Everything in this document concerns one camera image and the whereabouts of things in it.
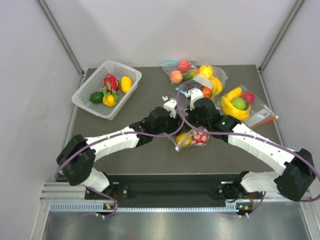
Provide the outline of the polka dot zip bag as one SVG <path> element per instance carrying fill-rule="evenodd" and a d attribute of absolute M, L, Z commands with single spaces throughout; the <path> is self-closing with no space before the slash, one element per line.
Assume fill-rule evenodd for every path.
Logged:
<path fill-rule="evenodd" d="M 180 152 L 185 148 L 203 147 L 207 144 L 210 136 L 209 134 L 204 133 L 207 129 L 202 126 L 200 126 L 199 129 L 200 131 L 185 124 L 179 134 L 168 135 L 167 133 L 164 133 L 164 135 L 174 143 L 174 149 L 177 152 Z"/>

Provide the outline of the red pepper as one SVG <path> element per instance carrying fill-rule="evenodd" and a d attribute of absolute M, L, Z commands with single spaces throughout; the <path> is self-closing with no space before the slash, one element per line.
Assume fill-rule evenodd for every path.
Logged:
<path fill-rule="evenodd" d="M 209 139 L 209 135 L 204 132 L 200 132 L 197 130 L 193 130 L 191 132 L 192 146 L 203 146 L 208 142 L 208 139 Z"/>

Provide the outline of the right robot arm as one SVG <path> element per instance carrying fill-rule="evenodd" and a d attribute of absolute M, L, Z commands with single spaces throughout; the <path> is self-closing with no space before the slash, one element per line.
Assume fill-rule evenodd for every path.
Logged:
<path fill-rule="evenodd" d="M 241 172 L 232 186 L 237 197 L 274 192 L 300 202 L 315 180 L 313 157 L 308 150 L 295 151 L 268 140 L 238 119 L 221 115 L 214 102 L 205 97 L 192 97 L 187 113 L 192 126 L 204 127 L 213 137 L 248 152 L 273 169 Z"/>

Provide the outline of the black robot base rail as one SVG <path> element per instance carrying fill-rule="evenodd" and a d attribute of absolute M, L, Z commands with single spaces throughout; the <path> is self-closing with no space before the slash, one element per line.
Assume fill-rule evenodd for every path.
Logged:
<path fill-rule="evenodd" d="M 109 196 L 121 207 L 173 207 L 219 205 L 237 200 L 259 200 L 260 190 L 252 193 L 240 185 L 240 174 L 109 174 L 109 185 L 98 190 L 87 187 L 85 199 Z"/>

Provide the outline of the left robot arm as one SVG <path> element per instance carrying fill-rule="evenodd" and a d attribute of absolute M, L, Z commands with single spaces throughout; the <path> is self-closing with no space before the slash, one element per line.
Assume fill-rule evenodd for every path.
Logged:
<path fill-rule="evenodd" d="M 184 125 L 179 115 L 173 115 L 164 107 L 156 107 L 140 121 L 113 133 L 83 137 L 73 136 L 58 155 L 58 172 L 62 172 L 71 186 L 83 185 L 109 198 L 114 191 L 107 175 L 94 168 L 94 163 L 108 155 L 126 149 L 134 149 L 150 143 L 153 138 L 177 135 Z"/>

